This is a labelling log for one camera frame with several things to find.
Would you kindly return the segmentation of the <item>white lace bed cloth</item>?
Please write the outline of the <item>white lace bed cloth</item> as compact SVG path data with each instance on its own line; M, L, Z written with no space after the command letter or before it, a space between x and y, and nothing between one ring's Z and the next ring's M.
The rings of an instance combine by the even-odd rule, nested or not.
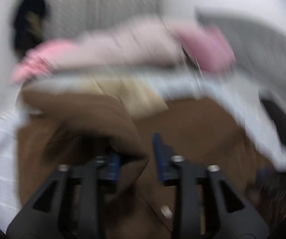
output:
M273 123L260 105L259 96L272 98L280 107L285 104L265 86L238 72L222 77L198 74L194 70L121 71L111 78L133 78L164 99L209 97L221 105L241 125L259 153L277 170L286 170L286 148L281 145ZM0 104L0 217L7 224L20 210L17 192L16 131L26 121L26 112L18 99L21 86L7 89Z

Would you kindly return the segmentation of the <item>brown coat with fur collar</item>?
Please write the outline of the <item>brown coat with fur collar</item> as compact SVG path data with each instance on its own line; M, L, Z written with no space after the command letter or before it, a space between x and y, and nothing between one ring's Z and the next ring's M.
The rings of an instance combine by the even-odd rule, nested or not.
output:
M25 85L27 121L17 133L22 207L56 170L99 156L120 160L116 192L105 195L106 238L172 238L175 187L157 178L153 135L176 155L203 167L218 165L253 205L270 235L286 238L286 170L257 150L245 129L209 97L165 99L165 108L136 117L116 94L83 91L76 81Z

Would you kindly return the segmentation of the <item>beige pink padded jacket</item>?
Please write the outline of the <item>beige pink padded jacket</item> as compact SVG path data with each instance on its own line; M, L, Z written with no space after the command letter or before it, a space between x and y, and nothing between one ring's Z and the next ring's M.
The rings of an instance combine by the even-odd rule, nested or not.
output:
M185 58L180 43L157 16L135 17L114 27L79 35L70 49L55 55L56 69L98 66L172 66Z

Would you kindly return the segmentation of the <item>pink garment on bed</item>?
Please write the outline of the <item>pink garment on bed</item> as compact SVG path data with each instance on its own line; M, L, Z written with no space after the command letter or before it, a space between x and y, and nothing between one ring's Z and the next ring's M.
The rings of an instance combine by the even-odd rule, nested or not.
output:
M69 39L51 39L29 49L11 75L13 84L22 83L32 77L54 72L53 59L64 52L76 48L76 43Z

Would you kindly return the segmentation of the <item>grey patterned curtain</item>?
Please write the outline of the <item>grey patterned curtain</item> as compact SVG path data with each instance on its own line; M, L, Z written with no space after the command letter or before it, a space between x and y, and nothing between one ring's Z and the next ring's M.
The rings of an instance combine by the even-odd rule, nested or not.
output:
M113 26L140 14L159 12L160 0L45 0L46 39L74 38L80 33Z

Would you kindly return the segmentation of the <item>grey quilted blanket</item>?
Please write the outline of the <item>grey quilted blanket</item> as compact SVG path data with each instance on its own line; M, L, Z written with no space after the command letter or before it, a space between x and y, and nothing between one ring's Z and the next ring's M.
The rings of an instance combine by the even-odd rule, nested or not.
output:
M286 36L265 24L199 12L196 19L203 25L221 29L233 49L237 68L286 100Z

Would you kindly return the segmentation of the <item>dark clothes hanging by curtain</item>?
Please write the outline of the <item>dark clothes hanging by curtain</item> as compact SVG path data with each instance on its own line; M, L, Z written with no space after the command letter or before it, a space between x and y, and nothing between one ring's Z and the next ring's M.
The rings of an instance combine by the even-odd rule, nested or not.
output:
M22 0L12 24L14 51L19 58L43 42L43 21L49 7L45 0Z

